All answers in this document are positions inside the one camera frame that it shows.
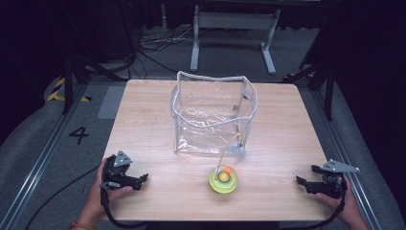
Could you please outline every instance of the printed number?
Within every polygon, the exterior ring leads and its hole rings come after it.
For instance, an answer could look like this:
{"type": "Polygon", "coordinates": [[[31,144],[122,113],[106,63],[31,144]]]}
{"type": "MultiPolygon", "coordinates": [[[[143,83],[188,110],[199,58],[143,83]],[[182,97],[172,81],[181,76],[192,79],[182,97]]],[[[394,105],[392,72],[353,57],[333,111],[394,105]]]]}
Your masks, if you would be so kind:
{"type": "Polygon", "coordinates": [[[77,145],[80,145],[81,142],[81,138],[85,137],[85,136],[89,136],[89,134],[84,133],[86,131],[86,127],[82,126],[80,128],[78,128],[77,130],[71,132],[69,134],[69,136],[74,136],[74,137],[78,137],[78,142],[77,145]]]}

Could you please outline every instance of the hand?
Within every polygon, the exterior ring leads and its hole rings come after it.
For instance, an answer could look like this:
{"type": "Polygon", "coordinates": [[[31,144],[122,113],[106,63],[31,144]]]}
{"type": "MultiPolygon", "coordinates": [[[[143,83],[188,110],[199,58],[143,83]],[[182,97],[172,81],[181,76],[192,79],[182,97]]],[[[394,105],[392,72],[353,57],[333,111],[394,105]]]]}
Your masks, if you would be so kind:
{"type": "MultiPolygon", "coordinates": [[[[346,205],[344,207],[343,212],[340,213],[338,216],[349,229],[357,229],[357,230],[364,230],[369,229],[367,223],[362,218],[361,212],[359,211],[359,206],[356,201],[355,195],[352,191],[350,180],[344,176],[345,180],[347,181],[347,191],[346,191],[346,205]]],[[[334,199],[325,194],[316,194],[315,195],[318,199],[320,199],[323,203],[325,203],[328,207],[332,210],[335,210],[338,205],[340,204],[341,199],[334,199]]]]}
{"type": "MultiPolygon", "coordinates": [[[[76,221],[76,223],[78,224],[85,224],[94,227],[100,215],[104,213],[104,208],[101,205],[101,188],[99,186],[102,184],[102,171],[105,162],[106,158],[104,158],[99,165],[96,180],[93,183],[92,188],[90,189],[89,197],[87,198],[86,204],[84,205],[76,221]]],[[[115,200],[123,197],[131,191],[133,191],[133,189],[130,186],[122,187],[121,189],[114,191],[107,190],[108,199],[110,203],[114,202],[115,200]]]]}

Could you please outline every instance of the wooden tabletop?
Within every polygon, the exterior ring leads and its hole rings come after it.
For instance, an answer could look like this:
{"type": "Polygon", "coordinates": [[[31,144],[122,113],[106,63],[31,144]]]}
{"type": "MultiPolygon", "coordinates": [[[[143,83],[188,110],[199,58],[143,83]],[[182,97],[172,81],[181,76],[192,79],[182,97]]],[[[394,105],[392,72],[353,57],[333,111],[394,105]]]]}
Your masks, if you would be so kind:
{"type": "Polygon", "coordinates": [[[296,175],[322,181],[310,165],[327,162],[296,86],[254,83],[258,110],[242,160],[225,157],[238,185],[219,194],[209,184],[218,156],[175,153],[169,97],[175,80],[130,80],[104,157],[122,150],[127,175],[149,173],[141,191],[111,205],[116,219],[322,220],[331,212],[296,175]]]}

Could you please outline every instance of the transparent plastic container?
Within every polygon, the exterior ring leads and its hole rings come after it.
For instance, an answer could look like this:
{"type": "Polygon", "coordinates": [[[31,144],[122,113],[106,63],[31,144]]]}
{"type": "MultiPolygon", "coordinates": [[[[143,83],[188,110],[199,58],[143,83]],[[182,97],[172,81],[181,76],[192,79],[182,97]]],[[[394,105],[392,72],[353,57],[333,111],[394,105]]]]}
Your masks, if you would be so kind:
{"type": "Polygon", "coordinates": [[[179,72],[170,95],[175,152],[245,153],[257,103],[257,91],[244,76],[179,72]]]}

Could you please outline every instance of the metal rail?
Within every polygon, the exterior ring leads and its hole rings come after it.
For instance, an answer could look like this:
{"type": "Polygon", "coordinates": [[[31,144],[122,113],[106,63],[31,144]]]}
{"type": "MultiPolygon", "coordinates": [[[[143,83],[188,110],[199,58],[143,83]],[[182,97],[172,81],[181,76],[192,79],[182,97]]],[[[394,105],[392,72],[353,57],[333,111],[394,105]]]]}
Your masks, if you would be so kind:
{"type": "Polygon", "coordinates": [[[41,178],[42,174],[44,173],[51,157],[54,155],[56,144],[60,139],[60,134],[62,130],[65,128],[66,124],[69,121],[69,118],[73,114],[76,106],[80,102],[80,99],[83,97],[84,92],[86,91],[87,85],[79,84],[77,88],[77,92],[75,93],[74,103],[69,109],[69,111],[62,115],[59,121],[56,124],[54,131],[51,134],[50,139],[48,140],[47,144],[45,145],[44,149],[42,150],[41,154],[39,155],[38,159],[36,160],[33,168],[31,169],[30,173],[27,175],[19,193],[15,197],[9,211],[4,216],[3,220],[0,223],[0,230],[9,230],[14,227],[16,222],[18,221],[21,213],[23,212],[27,202],[29,201],[31,195],[34,192],[34,189],[41,178]]]}
{"type": "MultiPolygon", "coordinates": [[[[334,143],[334,146],[337,150],[337,153],[340,157],[340,161],[344,164],[350,165],[350,159],[347,155],[346,149],[344,148],[344,145],[340,139],[340,136],[337,133],[337,130],[334,126],[334,123],[332,121],[329,121],[326,113],[324,111],[324,102],[323,98],[320,95],[319,92],[310,92],[312,99],[315,101],[319,112],[321,113],[322,117],[324,118],[324,122],[326,125],[326,128],[328,130],[329,135],[331,136],[331,139],[334,143]]],[[[365,194],[365,190],[361,185],[361,182],[356,175],[356,173],[348,173],[348,177],[352,182],[352,190],[355,194],[355,197],[358,200],[358,204],[361,208],[362,214],[364,216],[364,219],[370,226],[372,230],[374,229],[379,229],[381,230],[382,227],[379,224],[378,219],[376,218],[376,214],[374,213],[372,206],[370,202],[368,201],[367,195],[365,194]]]]}

